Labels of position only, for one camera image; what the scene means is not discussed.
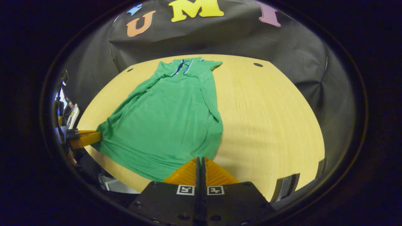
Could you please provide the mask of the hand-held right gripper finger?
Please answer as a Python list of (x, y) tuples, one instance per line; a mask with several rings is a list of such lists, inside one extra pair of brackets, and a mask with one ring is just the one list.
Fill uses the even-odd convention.
[(201, 160), (201, 225), (202, 226), (255, 226), (275, 212), (271, 204), (253, 183), (247, 181), (212, 186), (210, 173), (228, 180), (228, 173), (210, 169), (212, 161)]
[(202, 224), (202, 164), (191, 161), (189, 174), (180, 171), (176, 179), (190, 176), (193, 185), (182, 182), (150, 182), (129, 205), (129, 210), (157, 226), (198, 226)]

